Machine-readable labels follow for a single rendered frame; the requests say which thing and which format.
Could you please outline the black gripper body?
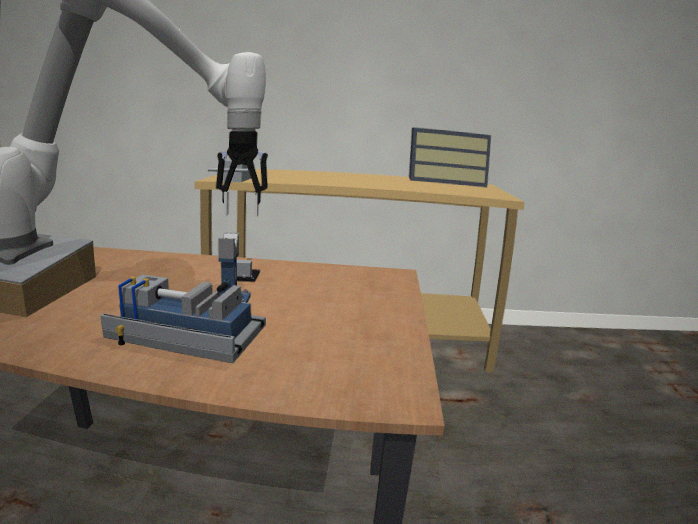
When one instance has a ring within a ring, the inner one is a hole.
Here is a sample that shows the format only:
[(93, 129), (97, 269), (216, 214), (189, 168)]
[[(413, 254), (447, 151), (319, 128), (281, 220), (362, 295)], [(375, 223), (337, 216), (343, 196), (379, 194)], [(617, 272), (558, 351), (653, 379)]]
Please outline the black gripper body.
[[(254, 145), (252, 145), (254, 144)], [(251, 145), (251, 146), (248, 146)], [(244, 153), (248, 152), (251, 163), (258, 154), (257, 148), (257, 131), (230, 131), (229, 133), (229, 148), (227, 154), (230, 159), (233, 159), (234, 154), (238, 152), (239, 157), (236, 165), (247, 165), (244, 158)]]

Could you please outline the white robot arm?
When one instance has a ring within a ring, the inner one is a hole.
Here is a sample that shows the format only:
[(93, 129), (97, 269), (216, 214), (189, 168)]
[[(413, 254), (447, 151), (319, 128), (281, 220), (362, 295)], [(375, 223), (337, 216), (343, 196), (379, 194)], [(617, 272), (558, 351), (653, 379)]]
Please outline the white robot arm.
[(219, 64), (149, 0), (60, 0), (62, 12), (23, 133), (11, 147), (0, 147), (0, 262), (5, 265), (53, 246), (52, 239), (37, 237), (35, 212), (55, 185), (58, 124), (92, 25), (107, 7), (141, 25), (206, 81), (208, 91), (228, 107), (228, 129), (260, 129), (266, 85), (261, 55), (238, 53), (229, 64)]

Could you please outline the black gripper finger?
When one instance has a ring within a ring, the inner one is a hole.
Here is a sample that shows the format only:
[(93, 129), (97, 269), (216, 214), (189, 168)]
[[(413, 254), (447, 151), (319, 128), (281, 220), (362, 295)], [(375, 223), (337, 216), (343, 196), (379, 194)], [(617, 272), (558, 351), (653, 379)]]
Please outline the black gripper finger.
[(259, 215), (259, 204), (261, 201), (261, 191), (266, 190), (268, 188), (268, 183), (267, 183), (267, 166), (266, 166), (266, 160), (268, 157), (268, 153), (263, 153), (258, 151), (259, 160), (261, 160), (261, 181), (262, 181), (262, 186), (259, 184), (259, 180), (255, 171), (254, 163), (250, 160), (248, 152), (244, 153), (244, 158), (246, 160), (247, 167), (249, 169), (251, 179), (255, 188), (255, 195), (254, 195), (254, 217), (258, 217)]
[(239, 157), (239, 153), (236, 152), (233, 156), (230, 169), (228, 171), (226, 180), (224, 185), (223, 183), (223, 174), (224, 174), (224, 165), (225, 165), (225, 159), (227, 157), (227, 151), (226, 152), (220, 152), (217, 154), (218, 157), (218, 171), (217, 171), (217, 181), (216, 181), (216, 189), (219, 189), (222, 191), (223, 196), (222, 196), (222, 202), (224, 203), (224, 216), (229, 215), (229, 186), (232, 180), (232, 177), (234, 175), (235, 169), (237, 167), (236, 162)]

